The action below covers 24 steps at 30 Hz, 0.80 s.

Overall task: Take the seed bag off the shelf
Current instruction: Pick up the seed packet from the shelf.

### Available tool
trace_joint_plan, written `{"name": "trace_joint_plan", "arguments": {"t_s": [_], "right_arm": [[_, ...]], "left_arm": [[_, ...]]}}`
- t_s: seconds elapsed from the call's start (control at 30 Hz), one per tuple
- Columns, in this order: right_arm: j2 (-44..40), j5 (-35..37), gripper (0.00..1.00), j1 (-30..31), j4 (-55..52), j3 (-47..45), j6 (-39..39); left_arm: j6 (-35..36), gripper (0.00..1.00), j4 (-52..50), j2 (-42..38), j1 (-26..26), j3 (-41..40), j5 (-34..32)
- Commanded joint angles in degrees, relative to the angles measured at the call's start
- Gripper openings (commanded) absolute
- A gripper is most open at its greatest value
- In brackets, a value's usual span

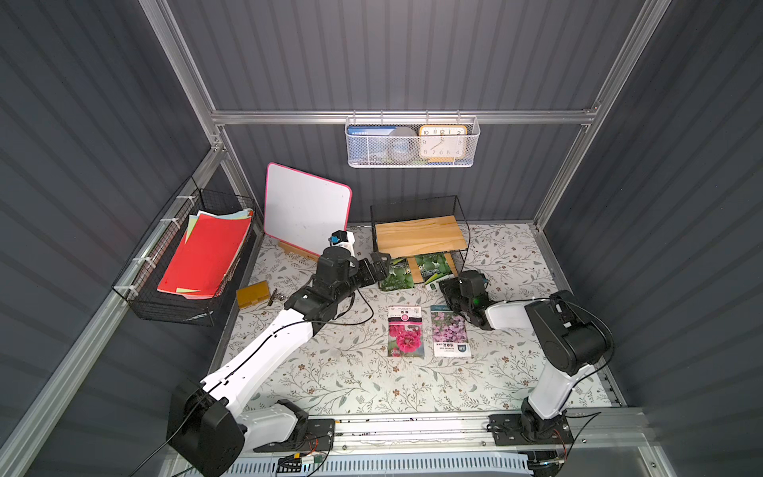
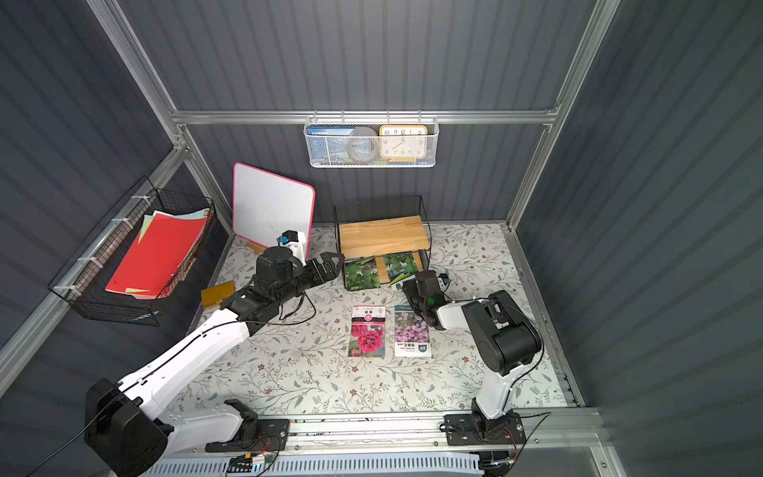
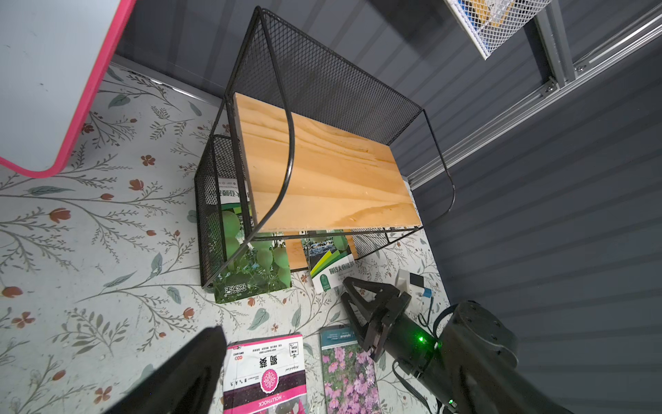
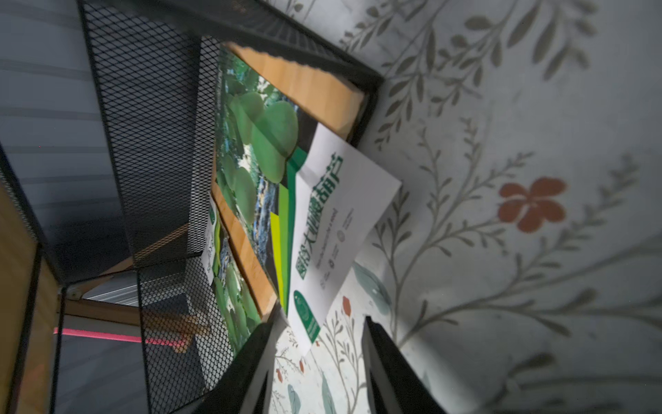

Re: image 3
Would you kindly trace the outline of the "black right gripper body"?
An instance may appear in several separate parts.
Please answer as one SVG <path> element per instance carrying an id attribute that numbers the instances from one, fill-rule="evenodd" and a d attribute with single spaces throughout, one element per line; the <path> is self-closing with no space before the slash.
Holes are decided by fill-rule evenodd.
<path id="1" fill-rule="evenodd" d="M 361 346 L 376 361 L 384 353 L 390 355 L 424 386 L 449 386 L 437 340 L 405 314 L 410 300 L 408 293 L 400 293 L 387 302 L 375 341 L 361 342 Z"/>

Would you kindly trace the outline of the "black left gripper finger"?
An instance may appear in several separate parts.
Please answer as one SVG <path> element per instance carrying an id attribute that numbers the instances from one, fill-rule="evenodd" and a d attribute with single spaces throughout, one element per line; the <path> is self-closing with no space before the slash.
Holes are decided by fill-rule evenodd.
<path id="1" fill-rule="evenodd" d="M 203 329 L 109 413 L 208 413 L 227 352 L 222 327 Z"/>

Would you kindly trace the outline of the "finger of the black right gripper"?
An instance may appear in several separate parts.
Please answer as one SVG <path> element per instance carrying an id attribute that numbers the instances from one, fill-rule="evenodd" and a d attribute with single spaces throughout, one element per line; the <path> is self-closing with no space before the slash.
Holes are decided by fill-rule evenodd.
<path id="1" fill-rule="evenodd" d="M 400 291 L 396 286 L 386 283 L 359 280 L 356 282 L 356 287 L 360 290 L 363 289 L 364 291 L 374 294 L 374 298 L 371 300 L 367 300 L 359 294 L 359 308 L 362 311 L 376 311 L 378 308 L 385 306 L 385 304 L 392 298 L 396 298 L 400 294 Z"/>
<path id="2" fill-rule="evenodd" d="M 360 342 L 374 342 L 384 313 L 385 284 L 354 277 L 343 281 L 342 304 Z"/>

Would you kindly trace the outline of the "purple flower seed bag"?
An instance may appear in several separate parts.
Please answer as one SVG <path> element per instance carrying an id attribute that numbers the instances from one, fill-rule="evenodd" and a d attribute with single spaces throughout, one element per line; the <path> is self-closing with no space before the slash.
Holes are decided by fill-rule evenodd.
<path id="1" fill-rule="evenodd" d="M 351 328 L 321 331 L 321 359 L 327 413 L 381 413 L 374 361 Z"/>

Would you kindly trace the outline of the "green gourd seed bag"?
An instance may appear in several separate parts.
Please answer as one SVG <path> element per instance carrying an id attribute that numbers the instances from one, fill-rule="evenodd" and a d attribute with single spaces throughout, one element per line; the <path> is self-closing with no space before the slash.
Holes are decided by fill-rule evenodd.
<path id="1" fill-rule="evenodd" d="M 291 287 L 286 247 L 272 233 L 259 234 L 236 252 L 250 231 L 245 228 L 236 179 L 203 179 L 206 255 L 211 289 L 219 304 Z"/>
<path id="2" fill-rule="evenodd" d="M 350 236 L 342 230 L 316 233 L 303 238 L 302 245 L 315 293 L 343 286 L 345 279 L 358 275 Z"/>

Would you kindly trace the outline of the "pink carnation seed bag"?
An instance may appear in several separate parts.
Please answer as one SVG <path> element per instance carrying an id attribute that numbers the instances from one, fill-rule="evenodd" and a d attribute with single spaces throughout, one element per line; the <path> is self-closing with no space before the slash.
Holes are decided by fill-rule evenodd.
<path id="1" fill-rule="evenodd" d="M 222 391 L 225 413 L 307 413 L 303 336 L 277 336 L 229 345 Z"/>

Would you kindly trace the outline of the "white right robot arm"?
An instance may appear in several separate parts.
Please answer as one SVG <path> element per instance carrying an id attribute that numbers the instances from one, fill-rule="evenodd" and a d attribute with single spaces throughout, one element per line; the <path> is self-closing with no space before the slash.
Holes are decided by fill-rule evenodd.
<path id="1" fill-rule="evenodd" d="M 440 413 L 565 413 L 517 370 L 518 339 L 473 300 L 450 305 L 434 321 L 406 315 L 411 296 L 396 286 L 347 278 L 341 301 L 359 345 L 372 360 L 392 360 L 393 374 L 421 402 L 410 375 Z"/>

